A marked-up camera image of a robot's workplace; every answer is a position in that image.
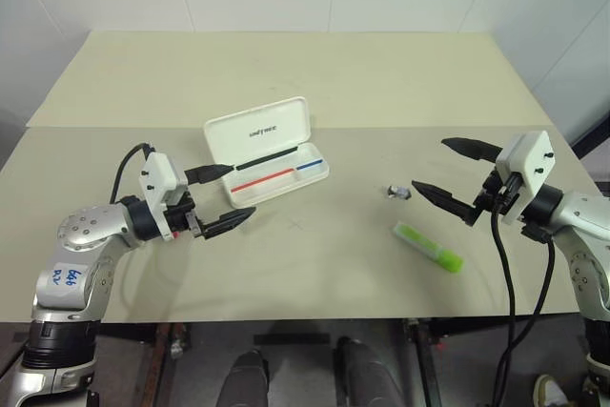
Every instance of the person's leg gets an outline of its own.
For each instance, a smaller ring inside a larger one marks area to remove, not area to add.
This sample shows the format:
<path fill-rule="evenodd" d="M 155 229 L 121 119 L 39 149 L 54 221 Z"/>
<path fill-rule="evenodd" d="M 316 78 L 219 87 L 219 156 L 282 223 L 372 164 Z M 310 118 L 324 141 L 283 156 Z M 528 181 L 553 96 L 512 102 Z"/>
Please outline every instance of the person's leg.
<path fill-rule="evenodd" d="M 267 407 L 269 374 L 262 355 L 252 350 L 240 356 L 225 378 L 216 407 Z"/>
<path fill-rule="evenodd" d="M 557 381 L 548 375 L 539 376 L 532 395 L 534 407 L 576 407 L 559 387 Z"/>
<path fill-rule="evenodd" d="M 350 407 L 406 407 L 383 362 L 368 346 L 342 337 L 337 343 Z"/>

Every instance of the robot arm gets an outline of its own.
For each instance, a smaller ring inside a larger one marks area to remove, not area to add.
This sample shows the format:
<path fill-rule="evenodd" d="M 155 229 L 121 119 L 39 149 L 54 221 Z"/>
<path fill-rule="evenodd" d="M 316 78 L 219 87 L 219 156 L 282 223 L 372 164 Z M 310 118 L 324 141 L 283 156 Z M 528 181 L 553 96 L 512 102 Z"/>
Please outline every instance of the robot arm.
<path fill-rule="evenodd" d="M 210 238 L 234 228 L 254 208 L 223 214 L 203 224 L 188 192 L 230 172 L 230 166 L 181 171 L 171 159 L 151 152 L 140 175 L 146 200 L 135 196 L 71 214 L 60 225 L 55 249 L 38 277 L 30 338 L 14 374 L 10 406 L 97 405 L 89 392 L 95 366 L 95 338 L 106 313 L 114 270 L 121 256 L 161 236 L 173 240 L 190 230 Z"/>
<path fill-rule="evenodd" d="M 610 395 L 610 200 L 544 184 L 555 165 L 547 132 L 517 135 L 501 149 L 479 140 L 442 141 L 457 153 L 495 163 L 472 206 L 436 186 L 414 182 L 433 204 L 472 226 L 483 211 L 499 205 L 503 222 L 524 223 L 521 233 L 543 242 L 550 237 L 570 267 L 579 310 L 585 318 L 592 380 Z"/>

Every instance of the shoe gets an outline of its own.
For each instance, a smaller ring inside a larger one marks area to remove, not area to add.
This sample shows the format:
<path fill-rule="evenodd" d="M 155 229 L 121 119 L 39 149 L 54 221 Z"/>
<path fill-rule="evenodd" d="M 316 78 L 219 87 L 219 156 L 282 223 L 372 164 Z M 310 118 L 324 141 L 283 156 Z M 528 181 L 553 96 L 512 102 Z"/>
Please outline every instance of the shoe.
<path fill-rule="evenodd" d="M 551 376 L 539 376 L 532 395 L 534 407 L 564 407 L 572 405 Z"/>

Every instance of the label on robot arm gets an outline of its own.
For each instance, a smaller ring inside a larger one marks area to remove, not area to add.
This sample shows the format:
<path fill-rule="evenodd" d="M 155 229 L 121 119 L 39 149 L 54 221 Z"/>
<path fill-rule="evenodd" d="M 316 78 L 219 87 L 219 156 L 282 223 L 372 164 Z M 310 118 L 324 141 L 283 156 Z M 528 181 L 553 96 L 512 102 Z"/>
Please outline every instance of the label on robot arm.
<path fill-rule="evenodd" d="M 86 281 L 85 272 L 88 266 L 84 264 L 67 264 L 58 262 L 53 266 L 49 276 L 49 286 L 55 295 L 64 295 L 78 289 L 79 284 Z"/>

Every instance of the white wall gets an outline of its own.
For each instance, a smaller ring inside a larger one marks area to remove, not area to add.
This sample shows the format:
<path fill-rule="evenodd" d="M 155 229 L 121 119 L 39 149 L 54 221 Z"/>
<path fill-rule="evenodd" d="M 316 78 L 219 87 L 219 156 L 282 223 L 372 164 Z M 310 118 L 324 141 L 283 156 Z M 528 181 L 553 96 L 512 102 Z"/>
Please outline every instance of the white wall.
<path fill-rule="evenodd" d="M 91 29 L 491 31 L 571 141 L 610 108 L 609 24 L 608 0 L 0 0 L 0 164 Z"/>

